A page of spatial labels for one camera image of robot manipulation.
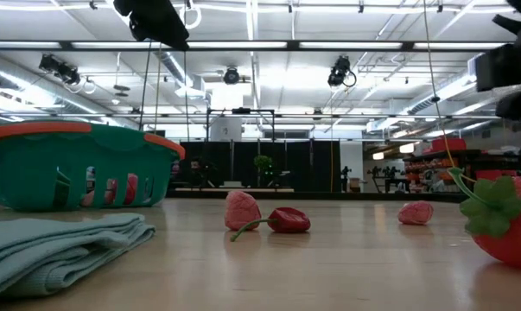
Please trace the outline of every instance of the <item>cherry stem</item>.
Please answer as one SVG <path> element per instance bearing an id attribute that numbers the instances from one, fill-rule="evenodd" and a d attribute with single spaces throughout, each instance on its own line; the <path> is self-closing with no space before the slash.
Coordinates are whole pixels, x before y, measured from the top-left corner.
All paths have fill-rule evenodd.
<path id="1" fill-rule="evenodd" d="M 275 222 L 277 219 L 259 219 L 259 220 L 253 220 L 250 223 L 243 225 L 239 231 L 237 231 L 235 234 L 232 235 L 232 238 L 230 238 L 230 241 L 235 242 L 235 240 L 241 235 L 241 233 L 249 230 L 252 226 L 261 224 L 263 222 Z"/>
<path id="2" fill-rule="evenodd" d="M 454 180 L 456 185 L 460 188 L 460 190 L 464 194 L 466 194 L 470 199 L 477 200 L 478 202 L 484 204 L 485 206 L 489 206 L 489 207 L 496 206 L 487 200 L 483 200 L 481 197 L 479 197 L 479 195 L 474 194 L 471 190 L 469 190 L 469 188 L 466 186 L 464 181 L 461 179 L 461 170 L 460 169 L 451 168 L 448 170 L 448 173 L 450 174 L 450 176 L 452 176 L 452 179 Z"/>

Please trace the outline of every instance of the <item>green strawberry leaves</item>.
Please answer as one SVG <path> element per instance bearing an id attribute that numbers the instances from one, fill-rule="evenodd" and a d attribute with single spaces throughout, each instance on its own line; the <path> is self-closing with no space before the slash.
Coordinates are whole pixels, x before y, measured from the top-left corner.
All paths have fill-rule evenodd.
<path id="1" fill-rule="evenodd" d="M 495 182 L 478 180 L 472 193 L 461 179 L 461 169 L 451 168 L 449 173 L 469 199 L 460 203 L 460 212 L 467 216 L 466 231 L 471 235 L 503 237 L 510 230 L 510 221 L 521 215 L 521 199 L 510 176 Z"/>

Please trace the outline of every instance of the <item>light blue towel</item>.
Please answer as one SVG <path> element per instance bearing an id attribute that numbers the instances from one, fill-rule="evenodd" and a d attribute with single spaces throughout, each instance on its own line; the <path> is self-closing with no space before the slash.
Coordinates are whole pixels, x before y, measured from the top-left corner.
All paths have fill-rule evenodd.
<path id="1" fill-rule="evenodd" d="M 51 295 L 152 238 L 134 213 L 98 220 L 0 221 L 0 296 Z"/>

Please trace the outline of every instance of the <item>fake strawberry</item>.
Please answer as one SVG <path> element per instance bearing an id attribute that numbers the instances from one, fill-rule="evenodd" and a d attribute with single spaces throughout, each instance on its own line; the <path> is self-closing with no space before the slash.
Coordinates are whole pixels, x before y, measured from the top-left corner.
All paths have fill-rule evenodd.
<path id="1" fill-rule="evenodd" d="M 492 257 L 521 268 L 521 177 L 479 180 L 473 193 L 463 183 L 461 169 L 449 172 L 469 196 L 460 211 L 468 218 L 466 231 L 473 241 Z"/>

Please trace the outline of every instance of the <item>green basket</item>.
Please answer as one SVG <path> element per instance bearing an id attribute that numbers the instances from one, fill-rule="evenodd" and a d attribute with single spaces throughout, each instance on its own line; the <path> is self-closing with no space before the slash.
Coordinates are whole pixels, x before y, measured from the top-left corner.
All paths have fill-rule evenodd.
<path id="1" fill-rule="evenodd" d="M 0 125 L 0 205 L 21 212 L 78 209 L 91 167 L 92 207 L 152 206 L 166 195 L 172 162 L 184 156 L 180 145 L 138 130 L 77 122 Z M 137 175 L 137 188 L 124 204 L 129 174 Z M 118 184 L 111 204 L 104 196 L 108 180 Z"/>

